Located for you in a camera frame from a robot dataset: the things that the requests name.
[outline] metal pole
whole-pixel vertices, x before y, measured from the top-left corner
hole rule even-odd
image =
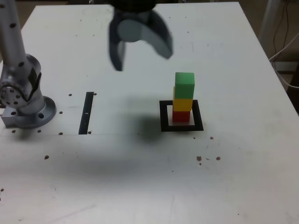
[[[17,67],[26,59],[14,0],[0,0],[0,52],[7,67]]]

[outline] block tower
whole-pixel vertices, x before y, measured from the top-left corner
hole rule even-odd
[[[189,123],[194,94],[194,73],[176,72],[173,87],[172,122]]]

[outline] toy block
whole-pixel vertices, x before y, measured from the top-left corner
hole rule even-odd
[[[194,73],[176,72],[174,98],[193,99],[194,86]]]
[[[172,108],[174,111],[191,111],[193,99],[175,99],[175,86],[173,87]]]
[[[190,111],[172,111],[173,123],[189,123]]]

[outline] black tape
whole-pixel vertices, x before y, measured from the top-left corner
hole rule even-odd
[[[80,122],[79,134],[87,134],[88,132],[88,124],[89,124],[90,114],[92,112],[92,105],[93,105],[93,93],[94,92],[86,93],[81,122]]]

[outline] black square marker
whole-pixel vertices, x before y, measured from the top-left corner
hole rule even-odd
[[[197,100],[194,99],[192,104],[194,125],[184,125],[184,126],[175,126],[175,125],[169,126],[168,124],[167,106],[172,105],[172,100],[160,100],[159,103],[160,103],[161,132],[194,132],[194,131],[204,130]]]

